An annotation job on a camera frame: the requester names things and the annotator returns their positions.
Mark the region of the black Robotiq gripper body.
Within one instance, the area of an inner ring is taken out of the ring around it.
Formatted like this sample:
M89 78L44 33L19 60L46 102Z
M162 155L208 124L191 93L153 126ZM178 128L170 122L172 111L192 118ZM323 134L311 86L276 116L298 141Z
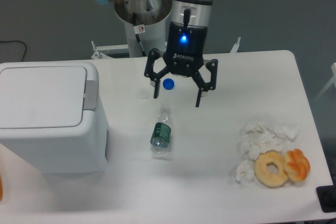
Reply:
M203 65L203 49L208 28L170 22L164 62L171 74L190 77Z

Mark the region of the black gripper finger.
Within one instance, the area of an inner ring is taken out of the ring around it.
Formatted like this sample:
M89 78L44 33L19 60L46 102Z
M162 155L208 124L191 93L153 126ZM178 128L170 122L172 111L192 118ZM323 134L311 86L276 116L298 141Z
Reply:
M218 60L217 59L203 60L203 65L211 73L209 82L204 81L203 77L199 72L200 68L197 68L197 66L195 67L193 64L189 65L189 74L198 87L198 94L195 105L197 108L200 106L202 93L208 92L209 90L215 90L217 82Z
M163 58L163 55L164 55L164 52L159 51L157 48L151 49L149 51L149 55L147 57L145 70L144 70L144 76L149 78L151 81L151 85L154 86L153 97L155 99L157 99L159 96L161 78L163 78L166 74L169 73L169 69L167 66L165 66L159 72L154 71L155 61L158 60L159 58Z

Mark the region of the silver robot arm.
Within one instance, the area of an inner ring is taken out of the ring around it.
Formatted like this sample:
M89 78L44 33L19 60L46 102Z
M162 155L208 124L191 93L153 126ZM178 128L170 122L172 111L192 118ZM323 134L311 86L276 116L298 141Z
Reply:
M203 50L213 0L96 0L113 3L118 16L133 29L129 45L139 46L147 58L144 75L159 95L168 73L192 78L198 97L216 88L216 59L205 60Z

